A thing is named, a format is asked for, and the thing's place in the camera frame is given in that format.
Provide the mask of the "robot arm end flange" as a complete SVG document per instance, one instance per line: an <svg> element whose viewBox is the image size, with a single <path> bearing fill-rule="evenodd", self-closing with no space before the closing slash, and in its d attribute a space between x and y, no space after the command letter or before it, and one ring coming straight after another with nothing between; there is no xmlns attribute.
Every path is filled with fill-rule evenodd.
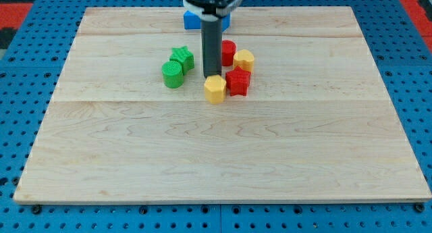
<svg viewBox="0 0 432 233"><path fill-rule="evenodd" d="M183 0L184 7L198 16L222 18L235 10L242 0Z"/></svg>

